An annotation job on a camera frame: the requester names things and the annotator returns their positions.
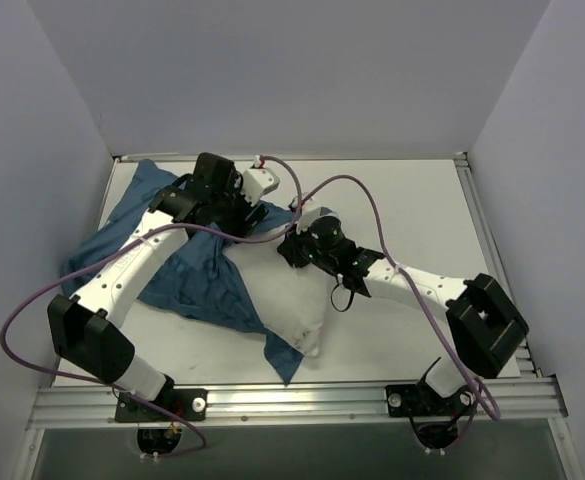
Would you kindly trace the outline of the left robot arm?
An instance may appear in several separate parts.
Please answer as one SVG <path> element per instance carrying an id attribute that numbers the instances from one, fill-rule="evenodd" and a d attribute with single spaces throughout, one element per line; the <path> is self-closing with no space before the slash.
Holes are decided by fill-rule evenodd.
<path id="1" fill-rule="evenodd" d="M 267 213 L 262 197 L 278 185 L 278 177 L 261 161 L 239 172 L 231 160 L 200 154 L 192 173 L 156 193 L 115 258 L 75 293 L 50 302 L 55 353 L 102 383 L 137 395 L 138 408 L 149 418 L 166 417 L 174 405 L 170 381 L 123 334 L 126 316 L 198 226 L 215 225 L 231 236 L 248 236 Z"/>

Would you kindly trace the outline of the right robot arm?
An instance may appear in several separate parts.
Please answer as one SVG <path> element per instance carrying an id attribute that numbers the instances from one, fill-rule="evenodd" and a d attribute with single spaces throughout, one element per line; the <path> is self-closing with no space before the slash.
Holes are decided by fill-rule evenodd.
<path id="1" fill-rule="evenodd" d="M 347 238 L 332 215 L 286 234 L 277 251 L 290 266 L 313 265 L 354 294 L 416 309 L 425 306 L 439 337 L 440 323 L 447 323 L 452 338 L 445 346 L 447 356 L 428 368 L 415 390 L 417 403 L 427 412 L 441 411 L 469 381 L 497 378 L 529 333 L 527 322 L 492 276 L 459 279 L 394 265 L 388 254 Z"/>

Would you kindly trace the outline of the blue cartoon print pillowcase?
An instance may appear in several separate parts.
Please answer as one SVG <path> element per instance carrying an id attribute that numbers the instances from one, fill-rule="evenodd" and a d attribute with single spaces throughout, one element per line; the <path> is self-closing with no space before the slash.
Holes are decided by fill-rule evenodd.
<path id="1" fill-rule="evenodd" d="M 150 160 L 141 161 L 105 225 L 64 261 L 61 273 L 68 275 L 115 253 L 155 194 L 176 178 Z M 224 250 L 233 245 L 207 232 L 196 234 L 158 270 L 141 292 L 140 300 L 181 317 L 264 336 L 264 358 L 288 384 L 304 355 L 262 324 L 237 267 L 224 255 Z"/>

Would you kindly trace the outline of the white pillow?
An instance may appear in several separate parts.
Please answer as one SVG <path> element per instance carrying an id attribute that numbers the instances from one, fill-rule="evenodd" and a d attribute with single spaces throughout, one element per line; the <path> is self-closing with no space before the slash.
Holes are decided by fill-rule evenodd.
<path id="1" fill-rule="evenodd" d="M 276 242 L 236 244 L 224 255 L 237 267 L 264 327 L 304 356 L 319 354 L 328 307 L 328 276 L 290 266 Z"/>

